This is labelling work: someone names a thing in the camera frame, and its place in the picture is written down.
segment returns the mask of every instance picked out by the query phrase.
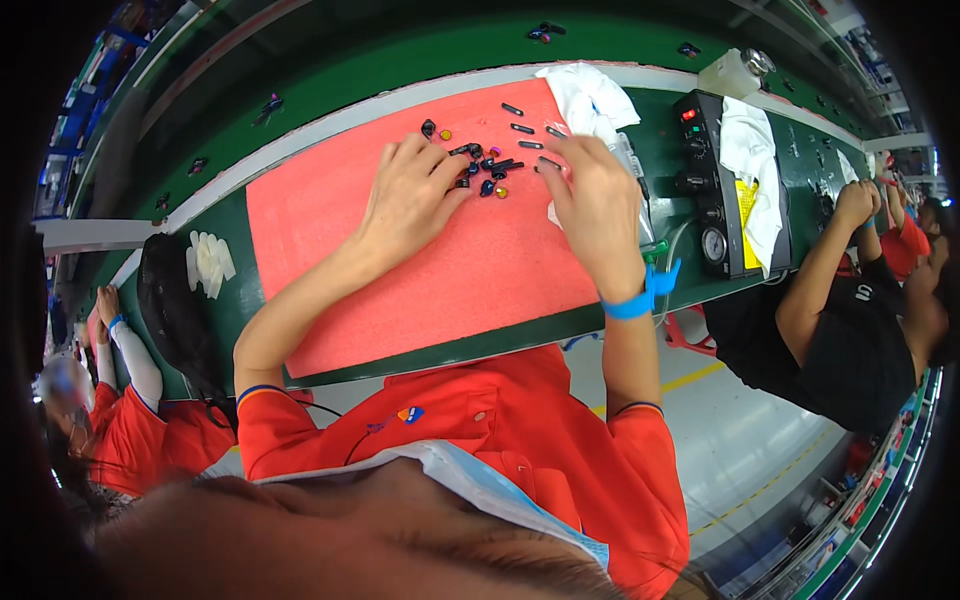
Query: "hand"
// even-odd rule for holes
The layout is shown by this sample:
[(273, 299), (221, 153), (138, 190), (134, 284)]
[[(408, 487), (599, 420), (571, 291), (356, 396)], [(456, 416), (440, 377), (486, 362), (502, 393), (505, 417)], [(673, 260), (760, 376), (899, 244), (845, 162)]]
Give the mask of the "hand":
[(120, 314), (120, 299), (117, 298), (117, 289), (112, 285), (97, 288), (97, 312), (100, 322), (106, 327), (110, 327), (113, 319)]
[(540, 168), (570, 249), (601, 298), (610, 303), (633, 298), (643, 291), (646, 276), (639, 248), (639, 184), (597, 137), (549, 140), (547, 148), (566, 159), (574, 178), (571, 191), (559, 171)]
[(853, 231), (875, 214), (874, 202), (870, 189), (863, 181), (848, 183), (840, 190), (833, 218), (843, 222)]
[(451, 156), (420, 133), (387, 144), (354, 238), (376, 252), (387, 270), (410, 258), (440, 234), (469, 197), (469, 189), (449, 189), (468, 166), (465, 156)]

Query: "blue wristband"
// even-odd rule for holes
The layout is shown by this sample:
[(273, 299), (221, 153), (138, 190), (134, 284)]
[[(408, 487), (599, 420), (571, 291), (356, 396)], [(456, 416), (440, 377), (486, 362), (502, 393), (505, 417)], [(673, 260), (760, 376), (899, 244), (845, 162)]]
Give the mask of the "blue wristband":
[(653, 291), (647, 290), (621, 304), (610, 304), (602, 298), (600, 303), (603, 305), (604, 312), (614, 319), (628, 321), (642, 317), (654, 309), (654, 294)]
[(107, 326), (107, 333), (109, 333), (110, 335), (113, 335), (113, 328), (121, 321), (126, 323), (127, 318), (124, 317), (123, 315), (117, 315), (116, 317), (114, 317), (113, 321), (110, 322), (110, 325)]

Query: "pink foam pad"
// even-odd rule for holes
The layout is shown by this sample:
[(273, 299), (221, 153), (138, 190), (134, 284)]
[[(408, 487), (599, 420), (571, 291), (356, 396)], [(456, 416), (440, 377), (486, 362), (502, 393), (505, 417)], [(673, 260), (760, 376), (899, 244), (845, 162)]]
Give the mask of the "pink foam pad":
[[(522, 109), (518, 117), (500, 104)], [(247, 186), (253, 249), (266, 299), (333, 252), (360, 224), (380, 151), (437, 125), (448, 150), (476, 142), (526, 166), (502, 184), (507, 198), (473, 195), (411, 260), (327, 310), (286, 363), (294, 377), (350, 367), (597, 302), (564, 233), (547, 220), (550, 195), (534, 172), (549, 125), (568, 132), (544, 80), (477, 89), (381, 117), (294, 156)], [(528, 135), (511, 123), (536, 130)], [(439, 132), (450, 130), (449, 141)]]

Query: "orange polo shirt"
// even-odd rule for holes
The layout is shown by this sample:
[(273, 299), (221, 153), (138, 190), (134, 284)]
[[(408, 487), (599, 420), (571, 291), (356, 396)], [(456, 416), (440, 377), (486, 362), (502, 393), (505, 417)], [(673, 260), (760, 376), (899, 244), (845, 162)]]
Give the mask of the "orange polo shirt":
[(909, 215), (903, 218), (903, 231), (891, 228), (880, 236), (880, 247), (897, 281), (906, 281), (917, 262), (917, 256), (930, 254), (930, 243), (926, 240), (926, 234)]
[(544, 510), (610, 546), (610, 575), (661, 597), (689, 557), (673, 440), (657, 407), (607, 423), (569, 393), (556, 345), (388, 377), (384, 389), (318, 430), (281, 390), (240, 395), (249, 479), (342, 467), (380, 450), (447, 440), (513, 481)]
[(196, 477), (234, 444), (232, 430), (210, 422), (201, 402), (169, 402), (161, 413), (164, 419), (132, 385), (120, 396), (106, 383), (97, 384), (89, 416), (100, 439), (90, 479), (139, 497), (160, 483)]

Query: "face mask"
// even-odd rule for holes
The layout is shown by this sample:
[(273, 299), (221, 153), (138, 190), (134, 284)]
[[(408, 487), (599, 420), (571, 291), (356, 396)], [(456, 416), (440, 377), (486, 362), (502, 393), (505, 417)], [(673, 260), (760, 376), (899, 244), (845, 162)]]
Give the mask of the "face mask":
[(514, 525), (526, 527), (544, 533), (559, 540), (572, 543), (607, 570), (610, 564), (610, 548), (583, 533), (573, 529), (530, 499), (495, 469), (483, 461), (465, 452), (446, 440), (424, 440), (412, 444), (387, 448), (377, 452), (371, 458), (346, 467), (323, 468), (320, 470), (291, 475), (279, 475), (258, 480), (257, 484), (291, 482), (300, 479), (334, 477), (343, 481), (348, 478), (335, 477), (346, 473), (377, 468), (399, 457), (412, 458), (423, 465), (423, 474), (456, 493), (467, 502), (491, 516), (502, 518)]

